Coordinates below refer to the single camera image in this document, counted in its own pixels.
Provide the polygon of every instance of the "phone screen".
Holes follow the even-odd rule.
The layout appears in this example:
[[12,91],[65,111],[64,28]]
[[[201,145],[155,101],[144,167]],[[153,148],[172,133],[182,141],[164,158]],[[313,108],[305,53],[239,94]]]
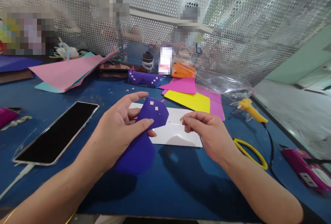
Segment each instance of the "phone screen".
[[14,160],[53,163],[99,106],[76,102]]

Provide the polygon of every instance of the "left hand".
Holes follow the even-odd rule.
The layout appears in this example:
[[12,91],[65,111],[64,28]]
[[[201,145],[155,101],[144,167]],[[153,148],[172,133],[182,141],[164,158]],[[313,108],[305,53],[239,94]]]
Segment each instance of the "left hand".
[[[134,118],[140,109],[129,109],[132,102],[146,96],[147,92],[126,95],[108,109],[75,162],[85,166],[93,165],[94,169],[103,172],[113,167],[129,144],[154,122],[153,119],[136,122]],[[147,134],[150,137],[156,136],[153,130],[147,131]]]

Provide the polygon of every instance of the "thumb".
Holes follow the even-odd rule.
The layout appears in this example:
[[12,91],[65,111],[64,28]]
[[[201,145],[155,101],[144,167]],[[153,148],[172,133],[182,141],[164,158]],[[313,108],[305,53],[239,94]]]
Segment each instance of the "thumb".
[[199,136],[204,135],[204,132],[206,131],[206,125],[204,123],[191,117],[184,117],[183,120],[189,127],[194,129]]
[[153,122],[153,119],[142,119],[130,126],[127,126],[130,129],[127,132],[127,135],[130,137],[130,141],[134,140],[139,134],[149,128]]

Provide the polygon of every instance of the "blue table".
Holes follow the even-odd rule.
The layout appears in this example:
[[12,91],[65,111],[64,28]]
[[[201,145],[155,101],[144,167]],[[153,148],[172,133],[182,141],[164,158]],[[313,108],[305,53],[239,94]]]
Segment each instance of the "blue table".
[[[0,132],[1,192],[25,167],[14,167],[11,161],[14,155],[33,141],[74,102],[98,103],[101,108],[57,164],[34,167],[7,193],[0,201],[2,214],[15,208],[51,176],[72,163],[102,114],[122,96],[145,90],[151,97],[162,99],[160,89],[132,86],[120,79],[102,79],[97,75],[90,75],[81,86],[63,94],[34,89],[40,82],[41,80],[35,76],[34,79],[0,85],[1,107],[22,107],[22,116],[33,117],[16,127]],[[165,104],[167,107],[181,107],[168,100]],[[261,125],[253,120],[246,123],[242,115],[231,116],[233,107],[229,106],[225,98],[223,106],[225,124],[230,135],[251,143],[269,161],[270,141]],[[267,126],[275,143],[274,172],[287,189],[330,223],[331,199],[322,197],[304,186],[280,154],[278,144],[296,146],[275,123],[270,121]],[[90,191],[79,212],[259,222],[230,178],[207,156],[203,148],[164,145],[154,147],[154,164],[146,173],[132,176],[108,171]]]

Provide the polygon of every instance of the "smartphone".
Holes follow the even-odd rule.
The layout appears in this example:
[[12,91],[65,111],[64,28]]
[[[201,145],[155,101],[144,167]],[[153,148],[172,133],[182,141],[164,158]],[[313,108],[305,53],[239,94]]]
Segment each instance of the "smartphone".
[[99,107],[97,104],[77,101],[18,154],[13,162],[46,166],[55,164]]
[[162,45],[160,47],[159,74],[171,75],[173,67],[173,47]]

